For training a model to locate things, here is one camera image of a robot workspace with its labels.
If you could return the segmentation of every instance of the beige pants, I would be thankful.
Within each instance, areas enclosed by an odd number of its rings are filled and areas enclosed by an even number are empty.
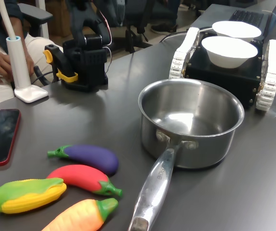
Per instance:
[[[46,62],[46,57],[42,52],[44,51],[46,45],[49,45],[53,42],[47,38],[41,38],[41,37],[34,38],[29,34],[27,35],[25,42],[26,42],[27,51],[34,61],[34,66],[38,66],[43,74],[52,71],[51,65]],[[6,54],[1,47],[0,47],[0,52]],[[52,74],[46,75],[45,77],[50,81],[53,80]],[[33,74],[30,77],[30,79],[31,79],[31,82],[34,81],[36,79],[36,75]],[[0,102],[14,97],[13,89],[11,85],[8,82],[6,82],[4,79],[3,79],[3,82],[4,82],[4,85],[0,84]],[[40,81],[36,81],[34,85],[42,86]]]

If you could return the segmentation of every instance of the yellow clamp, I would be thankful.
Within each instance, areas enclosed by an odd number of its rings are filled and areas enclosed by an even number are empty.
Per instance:
[[[46,60],[48,64],[51,64],[53,62],[52,54],[49,50],[44,50],[43,54],[46,56]]]
[[[63,79],[67,83],[72,83],[72,82],[75,82],[75,81],[78,80],[78,74],[76,72],[75,72],[74,76],[67,77],[67,76],[64,76],[59,69],[57,69],[57,70],[58,70],[58,73],[56,73],[56,76],[58,76],[59,78]]]

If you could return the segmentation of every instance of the metal handle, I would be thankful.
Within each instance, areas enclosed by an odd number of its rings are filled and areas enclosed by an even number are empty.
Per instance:
[[[169,146],[152,167],[139,193],[128,231],[149,231],[166,197],[177,150]]]

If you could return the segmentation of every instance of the table surface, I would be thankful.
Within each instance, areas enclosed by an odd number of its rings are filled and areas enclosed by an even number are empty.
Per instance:
[[[270,38],[276,39],[276,28]],[[0,103],[0,109],[18,108],[22,115],[11,160],[0,167],[0,186],[13,180],[42,179],[73,163],[48,160],[48,150],[66,144],[106,147],[119,158],[119,170],[110,179],[124,196],[101,230],[127,230],[135,200],[154,163],[140,143],[138,95],[148,84],[168,78],[173,54],[183,39],[174,37],[113,61],[108,90],[86,94],[56,83],[45,87],[48,98],[35,103],[18,99]],[[106,197],[68,187],[59,201],[45,208],[0,214],[0,231],[39,231],[87,198]],[[152,230],[276,230],[276,97],[266,114],[246,111],[220,165],[203,171],[175,169]]]

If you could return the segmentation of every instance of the stainless steel saucepan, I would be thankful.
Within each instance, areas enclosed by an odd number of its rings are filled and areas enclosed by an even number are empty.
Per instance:
[[[197,169],[219,163],[244,119],[244,108],[221,87],[183,78],[147,86],[138,102],[142,145],[158,159],[140,191],[128,230],[149,231],[174,165]]]

